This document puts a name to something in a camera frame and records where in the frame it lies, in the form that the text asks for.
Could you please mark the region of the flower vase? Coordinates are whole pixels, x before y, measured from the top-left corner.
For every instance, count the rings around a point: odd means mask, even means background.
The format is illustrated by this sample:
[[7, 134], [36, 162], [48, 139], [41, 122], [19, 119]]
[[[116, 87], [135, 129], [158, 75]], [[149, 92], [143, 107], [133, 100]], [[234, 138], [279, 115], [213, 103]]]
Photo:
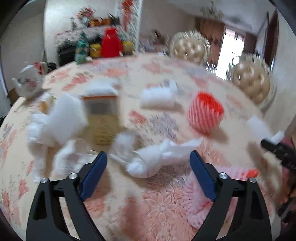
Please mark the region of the flower vase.
[[76, 14], [76, 17], [81, 22], [82, 25], [88, 27], [90, 21], [93, 19], [95, 10], [92, 7], [83, 7]]

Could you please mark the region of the yellow lid jar right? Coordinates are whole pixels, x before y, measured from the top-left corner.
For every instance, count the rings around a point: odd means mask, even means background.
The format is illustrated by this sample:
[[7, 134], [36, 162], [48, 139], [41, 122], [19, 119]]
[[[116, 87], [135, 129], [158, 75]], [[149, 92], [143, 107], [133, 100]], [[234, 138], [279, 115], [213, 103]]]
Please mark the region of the yellow lid jar right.
[[134, 54], [134, 43], [131, 41], [122, 41], [124, 56], [130, 56]]

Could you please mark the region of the yellow lid jar left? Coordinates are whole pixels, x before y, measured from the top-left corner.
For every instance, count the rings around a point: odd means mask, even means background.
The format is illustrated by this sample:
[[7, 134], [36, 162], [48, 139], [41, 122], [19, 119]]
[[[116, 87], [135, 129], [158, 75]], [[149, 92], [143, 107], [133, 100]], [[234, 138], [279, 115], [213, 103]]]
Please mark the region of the yellow lid jar left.
[[92, 59], [97, 59], [101, 57], [101, 45], [92, 44], [89, 46], [90, 57]]

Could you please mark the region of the yellow lid jar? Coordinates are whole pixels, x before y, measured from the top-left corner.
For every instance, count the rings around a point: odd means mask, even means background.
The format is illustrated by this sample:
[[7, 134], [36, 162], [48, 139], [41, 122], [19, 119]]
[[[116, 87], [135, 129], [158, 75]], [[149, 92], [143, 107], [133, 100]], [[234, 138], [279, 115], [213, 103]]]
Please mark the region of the yellow lid jar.
[[134, 54], [134, 43], [131, 41], [122, 41], [124, 56], [130, 56]]
[[90, 57], [92, 59], [97, 59], [101, 57], [101, 45], [92, 44], [89, 46]]

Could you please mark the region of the white tissue wad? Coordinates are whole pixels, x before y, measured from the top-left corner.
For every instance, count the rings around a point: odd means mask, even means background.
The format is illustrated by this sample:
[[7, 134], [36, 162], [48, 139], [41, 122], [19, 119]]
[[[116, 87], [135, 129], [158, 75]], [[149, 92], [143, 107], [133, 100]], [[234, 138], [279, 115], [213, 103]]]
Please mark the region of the white tissue wad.
[[202, 141], [202, 138], [194, 138], [179, 145], [165, 139], [158, 145], [137, 149], [138, 136], [132, 133], [120, 133], [111, 145], [109, 156], [121, 164], [130, 176], [149, 178], [164, 166], [187, 161], [191, 151], [199, 147]]

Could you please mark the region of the white floral teapot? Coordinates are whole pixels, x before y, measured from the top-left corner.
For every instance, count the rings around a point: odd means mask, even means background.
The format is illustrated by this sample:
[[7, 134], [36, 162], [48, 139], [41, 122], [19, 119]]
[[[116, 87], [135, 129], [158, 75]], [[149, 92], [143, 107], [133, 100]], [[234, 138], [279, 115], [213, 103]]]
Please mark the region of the white floral teapot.
[[17, 78], [11, 80], [19, 96], [33, 99], [42, 90], [44, 76], [47, 73], [47, 63], [40, 61], [28, 64], [18, 73]]

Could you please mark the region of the gold tufted chair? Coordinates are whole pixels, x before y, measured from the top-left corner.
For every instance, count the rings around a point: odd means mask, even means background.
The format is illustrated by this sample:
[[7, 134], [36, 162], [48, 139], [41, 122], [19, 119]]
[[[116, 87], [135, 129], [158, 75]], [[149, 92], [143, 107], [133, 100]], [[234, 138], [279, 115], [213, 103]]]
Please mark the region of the gold tufted chair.
[[271, 69], [255, 53], [242, 53], [237, 64], [229, 65], [227, 80], [239, 88], [261, 111], [269, 108], [276, 94]]
[[208, 62], [211, 55], [209, 41], [197, 30], [178, 32], [169, 42], [169, 56], [198, 65]]

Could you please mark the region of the white foam sheet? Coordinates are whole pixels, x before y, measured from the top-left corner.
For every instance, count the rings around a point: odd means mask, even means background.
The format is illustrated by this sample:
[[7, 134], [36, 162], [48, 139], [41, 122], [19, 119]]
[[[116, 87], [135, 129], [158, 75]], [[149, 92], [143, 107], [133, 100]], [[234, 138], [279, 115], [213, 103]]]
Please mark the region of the white foam sheet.
[[27, 128], [27, 143], [53, 147], [64, 145], [88, 126], [84, 103], [81, 99], [64, 93], [55, 101], [49, 114], [34, 113]]

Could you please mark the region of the cardboard tea box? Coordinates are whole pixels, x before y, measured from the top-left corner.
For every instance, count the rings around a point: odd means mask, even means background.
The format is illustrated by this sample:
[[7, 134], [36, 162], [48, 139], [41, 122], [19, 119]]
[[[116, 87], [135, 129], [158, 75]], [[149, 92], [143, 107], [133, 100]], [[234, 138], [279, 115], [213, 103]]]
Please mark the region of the cardboard tea box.
[[82, 96], [89, 132], [96, 145], [110, 145], [121, 132], [118, 95], [115, 93], [88, 94]]

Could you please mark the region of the crumpled white plastic wrap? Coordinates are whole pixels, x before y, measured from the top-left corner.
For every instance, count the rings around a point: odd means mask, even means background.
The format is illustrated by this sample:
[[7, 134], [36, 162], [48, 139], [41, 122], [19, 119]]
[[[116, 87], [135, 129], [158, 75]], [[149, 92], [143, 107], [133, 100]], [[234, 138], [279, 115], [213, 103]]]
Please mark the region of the crumpled white plastic wrap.
[[96, 151], [82, 139], [71, 139], [58, 150], [52, 161], [48, 161], [48, 146], [34, 143], [29, 147], [34, 157], [33, 181], [39, 183], [43, 178], [53, 176], [55, 179], [64, 179], [69, 174], [78, 173], [82, 166], [94, 161], [98, 155]]

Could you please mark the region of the floral tablecloth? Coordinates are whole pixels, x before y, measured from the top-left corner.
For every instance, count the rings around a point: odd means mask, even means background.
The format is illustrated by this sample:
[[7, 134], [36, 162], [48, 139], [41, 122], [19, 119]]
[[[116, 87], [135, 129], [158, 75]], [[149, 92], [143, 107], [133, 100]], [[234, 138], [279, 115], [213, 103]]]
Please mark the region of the floral tablecloth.
[[[206, 162], [243, 167], [249, 170], [247, 178], [257, 179], [269, 218], [274, 221], [281, 168], [273, 156], [261, 153], [247, 122], [262, 114], [243, 92], [198, 65], [158, 54], [70, 63], [49, 73], [44, 88], [55, 98], [64, 93], [78, 97], [93, 80], [115, 84], [120, 93], [120, 122], [124, 129], [139, 135], [139, 148], [165, 139], [184, 144], [202, 138], [197, 151]], [[144, 89], [168, 86], [169, 80], [175, 80], [178, 87], [173, 109], [140, 107]], [[187, 120], [190, 103], [199, 91], [212, 94], [224, 107], [219, 128], [209, 136], [192, 129]], [[39, 106], [39, 100], [19, 98], [1, 126], [1, 211], [22, 239], [37, 189], [27, 128]], [[183, 207], [183, 189], [190, 172], [189, 163], [182, 162], [147, 179], [133, 178], [109, 159], [85, 206], [108, 240], [190, 240], [197, 232]]]

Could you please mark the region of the red foam fruit net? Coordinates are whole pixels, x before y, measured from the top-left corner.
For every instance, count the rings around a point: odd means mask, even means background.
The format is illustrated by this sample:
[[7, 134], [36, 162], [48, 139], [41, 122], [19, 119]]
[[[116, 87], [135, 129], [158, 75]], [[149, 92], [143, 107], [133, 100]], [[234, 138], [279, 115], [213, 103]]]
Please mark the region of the red foam fruit net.
[[199, 91], [189, 106], [187, 119], [190, 127], [209, 135], [219, 127], [224, 114], [224, 107], [212, 94]]

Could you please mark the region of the red chinese knot ornament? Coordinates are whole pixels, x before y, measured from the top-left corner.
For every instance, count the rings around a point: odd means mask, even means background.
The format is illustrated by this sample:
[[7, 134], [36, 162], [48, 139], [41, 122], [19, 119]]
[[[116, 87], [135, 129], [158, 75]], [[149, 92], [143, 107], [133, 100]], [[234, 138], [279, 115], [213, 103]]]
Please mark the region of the red chinese knot ornament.
[[127, 26], [130, 22], [132, 8], [133, 8], [133, 0], [124, 0], [121, 3], [122, 7], [122, 26], [124, 31], [127, 31]]

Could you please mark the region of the black piano with lace cover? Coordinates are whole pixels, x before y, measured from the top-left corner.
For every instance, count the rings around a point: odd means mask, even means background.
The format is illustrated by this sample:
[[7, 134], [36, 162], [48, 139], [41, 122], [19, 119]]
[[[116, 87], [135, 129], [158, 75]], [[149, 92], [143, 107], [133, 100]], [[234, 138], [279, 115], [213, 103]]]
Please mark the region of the black piano with lace cover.
[[57, 58], [59, 66], [66, 65], [74, 61], [75, 49], [80, 34], [85, 33], [89, 45], [100, 44], [109, 26], [81, 28], [78, 30], [64, 31], [55, 35], [55, 46], [57, 49]]

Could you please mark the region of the pink foam fruit net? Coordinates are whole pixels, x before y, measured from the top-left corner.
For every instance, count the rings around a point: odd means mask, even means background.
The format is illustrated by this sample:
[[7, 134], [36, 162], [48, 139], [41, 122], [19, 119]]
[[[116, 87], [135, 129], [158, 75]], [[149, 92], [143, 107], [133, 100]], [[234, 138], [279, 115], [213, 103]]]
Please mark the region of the pink foam fruit net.
[[[238, 166], [215, 166], [216, 170], [228, 174], [232, 179], [247, 180], [248, 169]], [[190, 172], [183, 189], [183, 207], [189, 224], [197, 230], [207, 217], [213, 202], [207, 198], [194, 174]]]

